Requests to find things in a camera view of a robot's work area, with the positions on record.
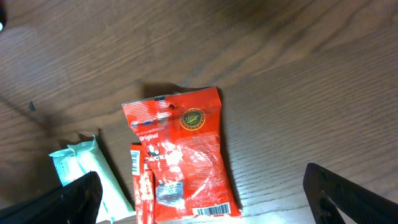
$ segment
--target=label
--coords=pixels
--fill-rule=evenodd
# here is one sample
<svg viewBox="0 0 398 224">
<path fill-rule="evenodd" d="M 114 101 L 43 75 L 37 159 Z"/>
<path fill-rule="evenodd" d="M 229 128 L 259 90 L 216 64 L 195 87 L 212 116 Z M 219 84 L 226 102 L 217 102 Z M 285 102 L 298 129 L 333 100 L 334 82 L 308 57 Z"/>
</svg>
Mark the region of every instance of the label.
<svg viewBox="0 0 398 224">
<path fill-rule="evenodd" d="M 139 176 L 139 155 L 140 151 L 130 151 L 131 154 L 131 160 L 132 160 L 132 174 L 133 175 L 138 175 Z"/>
<path fill-rule="evenodd" d="M 170 207 L 179 207 L 183 201 L 183 182 L 159 184 L 156 187 L 156 202 Z"/>
<path fill-rule="evenodd" d="M 205 113 L 200 109 L 191 108 L 180 117 L 180 123 L 187 130 L 197 130 L 205 123 Z"/>
<path fill-rule="evenodd" d="M 158 137 L 159 137 L 159 135 L 158 135 L 157 133 L 155 133 L 155 134 L 148 134 L 148 135 L 146 135 L 146 136 L 141 136 L 141 137 L 139 138 L 139 140 L 140 140 L 140 141 L 143 141 L 143 140 L 149 141 L 149 140 L 151 140 L 151 139 L 155 139 L 155 138 L 158 138 Z"/>
<path fill-rule="evenodd" d="M 72 183 L 85 174 L 75 156 L 67 156 L 54 165 L 63 186 Z"/>
<path fill-rule="evenodd" d="M 194 215 L 222 215 L 230 214 L 231 208 L 229 207 L 229 203 L 224 203 L 212 207 L 193 208 L 192 211 Z"/>
</svg>

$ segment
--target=wood grain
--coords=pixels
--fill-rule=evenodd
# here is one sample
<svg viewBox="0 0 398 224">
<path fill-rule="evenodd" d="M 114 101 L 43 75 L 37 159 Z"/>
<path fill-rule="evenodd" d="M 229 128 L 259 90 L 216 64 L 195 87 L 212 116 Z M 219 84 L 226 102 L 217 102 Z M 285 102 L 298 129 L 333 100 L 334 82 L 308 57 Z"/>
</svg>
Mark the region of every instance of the wood grain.
<svg viewBox="0 0 398 224">
<path fill-rule="evenodd" d="M 222 89 L 245 223 L 313 223 L 308 162 L 398 202 L 398 1 L 5 5 L 1 208 L 58 186 L 47 154 L 98 128 L 131 197 L 128 145 L 138 139 L 121 103 L 170 90 L 154 82 Z"/>
</svg>

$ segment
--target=plastic packaging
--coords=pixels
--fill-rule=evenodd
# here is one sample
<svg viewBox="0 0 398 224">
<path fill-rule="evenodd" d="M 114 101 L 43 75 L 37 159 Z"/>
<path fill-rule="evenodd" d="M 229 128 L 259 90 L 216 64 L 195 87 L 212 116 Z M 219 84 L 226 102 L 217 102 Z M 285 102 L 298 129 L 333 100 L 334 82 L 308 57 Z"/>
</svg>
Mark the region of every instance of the plastic packaging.
<svg viewBox="0 0 398 224">
<path fill-rule="evenodd" d="M 145 147 L 131 145 L 130 153 L 137 224 L 155 224 L 154 174 L 144 164 Z"/>
<path fill-rule="evenodd" d="M 95 140 L 68 145 L 68 149 L 49 154 L 53 158 L 55 169 L 63 186 L 79 177 L 95 171 L 101 179 L 103 188 L 102 202 L 99 206 L 96 222 L 111 222 L 135 214 L 133 207 L 124 196 L 119 183 L 111 171 L 106 159 Z"/>
<path fill-rule="evenodd" d="M 155 220 L 241 217 L 220 153 L 217 89 L 123 104 L 155 175 Z"/>
</svg>

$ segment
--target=cartoon logo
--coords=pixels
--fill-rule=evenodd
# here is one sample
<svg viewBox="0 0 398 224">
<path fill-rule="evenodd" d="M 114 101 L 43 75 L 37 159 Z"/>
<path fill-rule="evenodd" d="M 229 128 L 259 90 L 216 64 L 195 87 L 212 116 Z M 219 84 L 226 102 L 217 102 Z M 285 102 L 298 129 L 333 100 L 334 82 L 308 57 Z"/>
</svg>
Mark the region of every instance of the cartoon logo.
<svg viewBox="0 0 398 224">
<path fill-rule="evenodd" d="M 205 113 L 202 110 L 191 108 L 180 117 L 180 123 L 187 130 L 197 130 L 205 123 Z"/>
<path fill-rule="evenodd" d="M 155 144 L 149 144 L 147 146 L 147 152 L 150 156 L 158 156 L 160 154 L 160 150 Z"/>
</svg>

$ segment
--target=small red packet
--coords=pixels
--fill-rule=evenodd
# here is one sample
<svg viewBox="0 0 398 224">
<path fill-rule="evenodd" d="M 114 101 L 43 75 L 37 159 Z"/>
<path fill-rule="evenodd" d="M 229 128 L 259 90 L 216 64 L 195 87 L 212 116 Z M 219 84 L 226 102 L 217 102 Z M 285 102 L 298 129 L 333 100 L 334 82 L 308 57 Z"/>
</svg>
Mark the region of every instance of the small red packet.
<svg viewBox="0 0 398 224">
<path fill-rule="evenodd" d="M 137 224 L 155 224 L 154 174 L 144 164 L 145 147 L 130 148 Z"/>
<path fill-rule="evenodd" d="M 241 217 L 220 153 L 217 88 L 123 104 L 155 175 L 155 220 Z"/>
</svg>

